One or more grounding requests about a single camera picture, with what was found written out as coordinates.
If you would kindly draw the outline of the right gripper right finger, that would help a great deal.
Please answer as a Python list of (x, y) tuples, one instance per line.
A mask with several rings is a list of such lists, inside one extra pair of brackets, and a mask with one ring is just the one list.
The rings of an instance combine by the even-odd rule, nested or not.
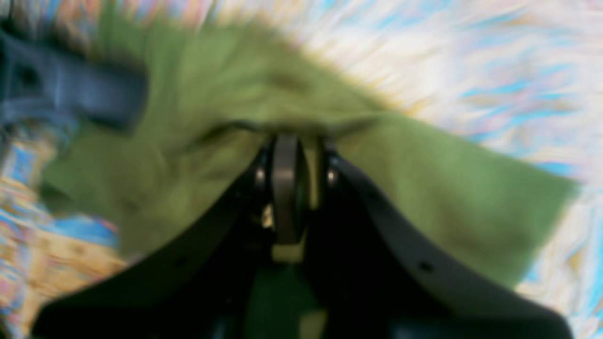
[(463, 266), (321, 143), (304, 270), (325, 339), (571, 339), (566, 320)]

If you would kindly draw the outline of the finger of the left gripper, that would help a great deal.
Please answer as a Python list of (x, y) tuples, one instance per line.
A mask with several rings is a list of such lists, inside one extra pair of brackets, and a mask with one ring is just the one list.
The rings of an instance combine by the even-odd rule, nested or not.
[(146, 77), (136, 71), (1, 30), (2, 124), (82, 116), (128, 129), (147, 92)]

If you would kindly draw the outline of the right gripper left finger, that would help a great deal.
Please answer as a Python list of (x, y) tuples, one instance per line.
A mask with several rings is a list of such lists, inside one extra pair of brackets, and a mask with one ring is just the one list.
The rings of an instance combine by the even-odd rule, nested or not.
[(256, 275), (302, 238), (302, 145), (280, 134), (190, 228), (43, 307), (33, 339), (243, 339)]

